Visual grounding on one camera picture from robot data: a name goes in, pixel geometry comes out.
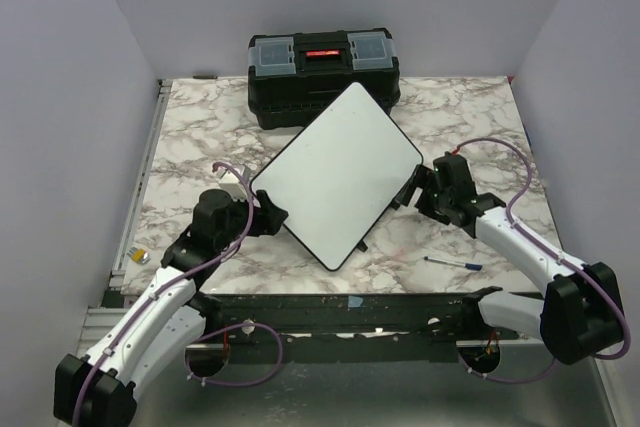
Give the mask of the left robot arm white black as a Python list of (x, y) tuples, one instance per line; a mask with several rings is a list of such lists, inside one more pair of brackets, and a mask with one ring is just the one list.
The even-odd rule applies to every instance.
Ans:
[(263, 190), (243, 200), (219, 189), (202, 193), (137, 301), (85, 354), (68, 354), (56, 367), (55, 418), (69, 426), (130, 425), (148, 384), (193, 342), (221, 342), (223, 366), (229, 333), (257, 324), (224, 324), (221, 302), (200, 288), (246, 237), (273, 236), (287, 217)]

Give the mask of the white marker pen blue cap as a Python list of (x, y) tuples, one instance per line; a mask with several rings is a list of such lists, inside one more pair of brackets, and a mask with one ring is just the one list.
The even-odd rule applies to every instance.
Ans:
[(482, 271), (483, 269), (483, 265), (481, 264), (460, 262), (460, 261), (453, 261), (453, 260), (443, 260), (443, 259), (437, 259), (429, 256), (425, 256), (423, 259), (426, 262), (430, 262), (438, 265), (450, 266), (450, 267), (463, 268), (469, 271), (479, 272), (479, 271)]

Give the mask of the white whiteboard with black rim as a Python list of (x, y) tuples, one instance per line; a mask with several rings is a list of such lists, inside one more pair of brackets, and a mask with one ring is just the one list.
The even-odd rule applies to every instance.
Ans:
[(329, 271), (342, 267), (423, 156), (359, 83), (347, 87), (252, 179), (285, 228)]

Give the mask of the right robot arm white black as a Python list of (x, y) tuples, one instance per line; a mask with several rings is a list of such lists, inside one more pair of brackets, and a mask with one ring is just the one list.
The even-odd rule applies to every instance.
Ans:
[(554, 359), (572, 365), (587, 357), (611, 359), (608, 348), (629, 350), (616, 275), (603, 262), (588, 264), (555, 247), (491, 193), (480, 194), (467, 160), (447, 153), (431, 167), (418, 165), (398, 194), (398, 204), (444, 225), (453, 225), (488, 245), (522, 272), (540, 292), (538, 299), (489, 287), (464, 301), (460, 326), (480, 339), (495, 327), (543, 342)]

